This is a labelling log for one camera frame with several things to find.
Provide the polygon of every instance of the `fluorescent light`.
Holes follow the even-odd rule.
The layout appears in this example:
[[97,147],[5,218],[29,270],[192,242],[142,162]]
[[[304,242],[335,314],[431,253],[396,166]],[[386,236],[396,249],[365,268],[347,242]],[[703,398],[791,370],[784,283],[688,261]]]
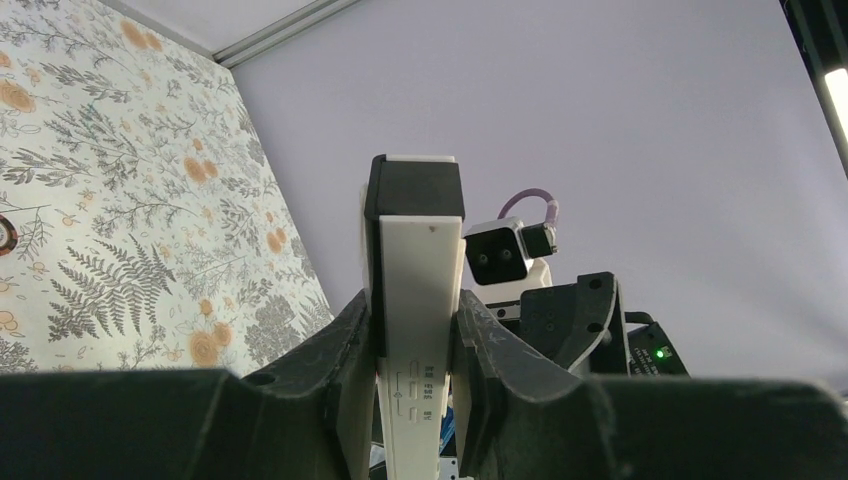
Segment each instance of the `fluorescent light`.
[[830,92],[830,101],[836,109],[842,132],[848,139],[848,70],[840,68],[828,73],[824,76],[824,83]]

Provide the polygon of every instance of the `gray wall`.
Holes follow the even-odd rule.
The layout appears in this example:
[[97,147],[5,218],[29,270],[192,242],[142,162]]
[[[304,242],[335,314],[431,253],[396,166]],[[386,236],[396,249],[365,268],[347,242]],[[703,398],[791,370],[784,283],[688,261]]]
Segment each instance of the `gray wall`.
[[694,373],[848,387],[848,181],[777,1],[364,0],[235,77],[336,311],[370,159],[452,154],[469,223],[549,189],[554,281],[616,273]]

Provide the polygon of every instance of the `camera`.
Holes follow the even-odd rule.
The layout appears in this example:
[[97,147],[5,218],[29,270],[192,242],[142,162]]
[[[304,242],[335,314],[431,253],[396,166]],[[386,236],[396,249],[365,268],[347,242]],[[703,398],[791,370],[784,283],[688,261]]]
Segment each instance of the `camera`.
[[478,285],[515,282],[527,277],[533,259],[556,253],[554,229],[524,226],[518,217],[474,225],[465,234],[465,258]]

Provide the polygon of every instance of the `cable connector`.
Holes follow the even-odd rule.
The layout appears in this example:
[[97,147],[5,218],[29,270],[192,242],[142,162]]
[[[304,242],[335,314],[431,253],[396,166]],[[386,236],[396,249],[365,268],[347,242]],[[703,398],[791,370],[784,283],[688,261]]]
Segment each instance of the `cable connector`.
[[530,258],[547,257],[557,252],[556,229],[547,222],[522,228],[521,239]]

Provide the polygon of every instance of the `red and black circular object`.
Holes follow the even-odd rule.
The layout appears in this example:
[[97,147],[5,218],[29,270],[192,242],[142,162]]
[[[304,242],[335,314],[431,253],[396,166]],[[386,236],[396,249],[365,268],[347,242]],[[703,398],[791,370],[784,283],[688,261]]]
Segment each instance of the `red and black circular object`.
[[0,257],[15,249],[18,244],[18,231],[6,217],[0,215]]

